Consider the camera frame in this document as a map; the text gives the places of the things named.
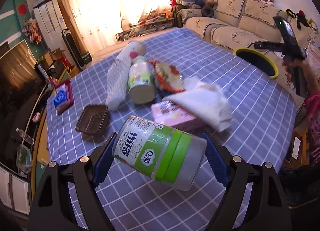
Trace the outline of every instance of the wall decoration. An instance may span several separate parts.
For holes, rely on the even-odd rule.
[[[39,33],[39,28],[36,24],[36,19],[30,18],[29,20],[27,20],[26,18],[24,18],[24,28],[22,32],[25,34],[26,37],[29,37],[30,43],[36,41],[37,44],[40,44],[42,37]]]
[[[27,7],[26,7],[26,5],[20,4],[20,5],[18,6],[18,13],[19,13],[20,15],[25,15],[25,14],[27,13]]]

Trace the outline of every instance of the person's hand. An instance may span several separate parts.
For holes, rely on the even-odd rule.
[[[284,69],[286,70],[286,72],[288,73],[288,78],[290,79],[290,82],[292,82],[292,74],[290,73],[290,70],[288,68],[288,66],[291,66],[291,67],[303,67],[305,66],[306,64],[304,63],[308,63],[306,60],[301,60],[301,59],[294,59],[293,62],[290,62],[289,64],[287,64],[284,60],[282,61],[282,65],[284,66]]]
[[[288,73],[288,78],[290,79],[290,82],[292,82],[293,75],[290,73],[288,66],[301,67],[304,78],[307,83],[309,96],[320,94],[320,85],[319,85],[318,79],[307,60],[294,59],[289,64],[283,61],[282,65],[284,66],[286,72]]]

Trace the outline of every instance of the sofa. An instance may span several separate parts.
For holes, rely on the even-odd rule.
[[[297,21],[284,11],[253,0],[214,0],[214,17],[202,17],[201,9],[183,9],[178,12],[183,26],[196,32],[203,40],[222,47],[230,52],[238,48],[254,48],[258,41],[283,42],[280,31],[276,28],[274,16],[282,16],[292,26],[298,44],[307,48],[311,40],[320,45],[320,35],[311,28],[297,28]],[[278,83],[294,97],[300,113],[296,124],[305,116],[303,98],[295,94],[295,90],[287,80],[286,71],[281,65],[282,59],[274,52],[261,50],[279,69]]]

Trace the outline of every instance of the white foam net sleeve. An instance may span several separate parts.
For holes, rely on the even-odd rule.
[[[131,66],[130,53],[144,55],[145,46],[138,41],[131,41],[116,57],[107,73],[107,99],[109,111],[118,109],[127,94],[129,69]]]

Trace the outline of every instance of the water bottle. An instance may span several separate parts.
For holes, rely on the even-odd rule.
[[[19,136],[24,139],[27,143],[33,145],[35,143],[35,140],[31,138],[28,134],[26,134],[23,130],[19,130],[19,128],[16,129]]]

